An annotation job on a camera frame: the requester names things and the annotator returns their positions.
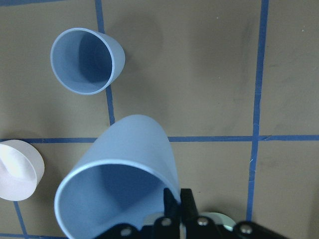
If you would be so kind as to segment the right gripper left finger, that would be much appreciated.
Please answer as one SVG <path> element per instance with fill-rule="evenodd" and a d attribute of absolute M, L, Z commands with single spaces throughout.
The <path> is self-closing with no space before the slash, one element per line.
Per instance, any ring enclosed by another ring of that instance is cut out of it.
<path fill-rule="evenodd" d="M 163 190 L 164 215 L 140 230 L 131 224 L 117 224 L 99 235 L 101 239 L 178 239 L 180 206 L 168 188 Z"/>

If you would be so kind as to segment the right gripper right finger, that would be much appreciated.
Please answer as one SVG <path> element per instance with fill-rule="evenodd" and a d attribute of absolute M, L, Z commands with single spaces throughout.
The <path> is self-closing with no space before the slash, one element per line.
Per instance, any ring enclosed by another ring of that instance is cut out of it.
<path fill-rule="evenodd" d="M 181 221 L 187 239 L 284 239 L 285 236 L 251 221 L 241 221 L 228 230 L 213 219 L 201 216 L 191 189 L 181 189 Z"/>

